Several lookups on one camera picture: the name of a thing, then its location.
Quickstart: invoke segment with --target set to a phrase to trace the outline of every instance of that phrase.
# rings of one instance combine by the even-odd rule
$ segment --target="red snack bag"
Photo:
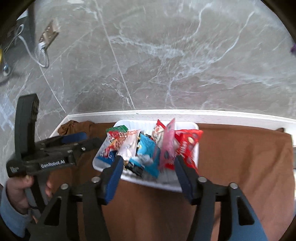
[[[109,131],[107,136],[109,137],[110,145],[104,150],[103,157],[109,157],[110,151],[119,150],[126,139],[126,132]]]
[[[191,130],[177,130],[175,131],[175,138],[180,143],[180,146],[176,150],[176,155],[181,155],[188,167],[194,168],[197,171],[197,167],[193,161],[193,149],[199,142],[203,131],[191,129]],[[166,164],[166,168],[174,170],[174,164]]]
[[[157,144],[157,146],[161,149],[163,145],[163,134],[165,130],[165,125],[161,123],[160,120],[157,120],[156,126],[152,131],[152,140]]]

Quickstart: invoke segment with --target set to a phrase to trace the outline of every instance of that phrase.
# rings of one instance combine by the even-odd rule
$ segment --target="human hand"
[[[34,178],[32,176],[12,177],[6,182],[6,193],[10,204],[21,214],[28,212],[29,203],[25,194],[25,189],[33,185]],[[52,184],[47,181],[45,193],[51,197]]]

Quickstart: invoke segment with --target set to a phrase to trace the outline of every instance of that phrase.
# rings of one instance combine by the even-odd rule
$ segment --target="purple object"
[[[296,44],[293,45],[291,48],[291,53],[295,54],[296,53]]]

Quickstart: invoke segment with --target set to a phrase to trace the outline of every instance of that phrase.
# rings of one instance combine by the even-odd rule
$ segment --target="plastic tray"
[[[162,121],[162,123],[164,125],[167,125],[169,121]],[[120,120],[114,126],[120,126],[120,125],[125,125],[129,130],[141,129],[143,132],[151,135],[156,125],[156,121],[155,120]],[[193,122],[176,121],[175,130],[180,130],[180,129],[197,129],[198,130],[198,126]],[[93,159],[93,167],[97,171],[101,172],[103,171],[104,168],[110,166],[109,164],[96,158],[99,155],[99,153],[101,153],[108,145],[109,145],[109,140],[108,138],[106,138],[104,143],[100,147],[99,151],[97,152],[95,158]],[[193,152],[193,161],[196,163],[196,166],[198,164],[198,146],[199,144],[195,145],[194,152]],[[148,186],[148,187],[159,188],[159,189],[174,191],[174,192],[182,192],[176,172],[169,169],[164,169],[164,171],[159,174],[157,179],[145,172],[143,173],[142,178],[140,178],[129,170],[123,170],[121,179],[128,182]]]

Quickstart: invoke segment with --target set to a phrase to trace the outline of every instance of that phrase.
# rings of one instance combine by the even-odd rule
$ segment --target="snack package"
[[[124,161],[124,167],[130,171],[132,171],[133,173],[135,173],[137,176],[142,177],[143,174],[143,167],[137,166],[134,163],[130,162],[130,161]]]
[[[140,134],[136,156],[132,157],[130,162],[143,167],[146,172],[157,178],[159,175],[159,154],[154,157],[155,147],[157,145],[154,141],[146,135]]]
[[[160,151],[159,168],[162,169],[167,163],[173,163],[175,159],[174,150],[174,138],[175,138],[175,119],[166,126],[163,131],[163,141]]]
[[[142,131],[140,132],[140,134],[142,134],[142,135],[148,137],[149,139],[151,139],[152,141],[154,141],[154,139],[152,138],[152,136],[150,136],[150,135],[148,135],[148,134],[145,134],[145,133],[142,132]]]
[[[126,132],[120,132],[120,131],[117,131],[117,130],[110,130],[107,133],[107,137],[109,138],[110,145],[104,150],[104,157],[106,157],[106,158],[109,157],[109,152],[110,151],[119,150],[122,143],[126,139]]]
[[[159,148],[162,147],[164,130],[165,125],[162,124],[160,120],[157,120],[156,126],[154,127],[151,136]]]
[[[112,150],[119,150],[121,147],[122,143],[126,139],[126,132],[119,132],[119,131],[109,131],[107,133],[107,136],[109,137],[110,140],[110,148]]]
[[[162,145],[163,145],[164,130],[165,130],[165,125],[158,119],[156,126],[154,127],[154,130],[152,132],[151,138],[152,140],[155,141],[155,143],[160,149],[162,148]],[[179,142],[176,139],[174,139],[174,142],[173,142],[174,150],[177,150],[179,145],[180,145]]]
[[[203,131],[191,129],[191,130],[177,130],[175,131],[175,138],[180,143],[180,146],[176,150],[176,155],[181,155],[188,167],[197,170],[197,167],[193,161],[193,149],[194,146],[199,142]],[[174,164],[168,163],[165,165],[166,168],[174,170]]]
[[[122,126],[114,126],[106,130],[108,133],[109,131],[119,131],[119,132],[127,132],[128,128],[125,125]]]
[[[117,155],[122,156],[125,161],[129,161],[136,155],[139,133],[140,130],[126,133],[126,139],[117,152]]]
[[[108,151],[108,156],[106,157],[105,156],[105,150],[104,150],[104,151],[102,151],[100,153],[99,156],[97,156],[97,158],[99,160],[101,160],[103,162],[106,162],[106,163],[108,163],[108,164],[111,165],[114,162],[114,160],[115,160],[115,156],[116,156],[116,151]]]

